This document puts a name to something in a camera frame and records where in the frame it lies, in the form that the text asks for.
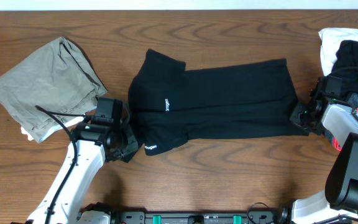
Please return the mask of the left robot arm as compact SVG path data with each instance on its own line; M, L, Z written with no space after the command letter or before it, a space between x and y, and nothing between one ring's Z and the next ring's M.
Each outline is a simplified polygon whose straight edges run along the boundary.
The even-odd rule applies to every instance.
M86 193L102 166L124 161L139 149L127 121L80 122L55 180L26 223L119 223L119 215L97 202L82 208Z

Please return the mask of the black Sydrogen polo shirt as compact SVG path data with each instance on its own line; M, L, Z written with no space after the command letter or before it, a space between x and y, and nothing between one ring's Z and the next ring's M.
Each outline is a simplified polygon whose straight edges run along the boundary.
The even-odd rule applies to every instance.
M185 62L148 50L128 101L148 156L193 139L305 134L290 121L298 98L285 59L187 70Z

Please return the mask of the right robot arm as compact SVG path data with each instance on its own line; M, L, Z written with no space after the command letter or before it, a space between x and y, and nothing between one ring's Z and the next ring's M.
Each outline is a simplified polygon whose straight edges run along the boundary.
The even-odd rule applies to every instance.
M346 101L317 94L308 104L298 103L290 119L339 149L324 190L293 202L291 223L358 222L358 94Z

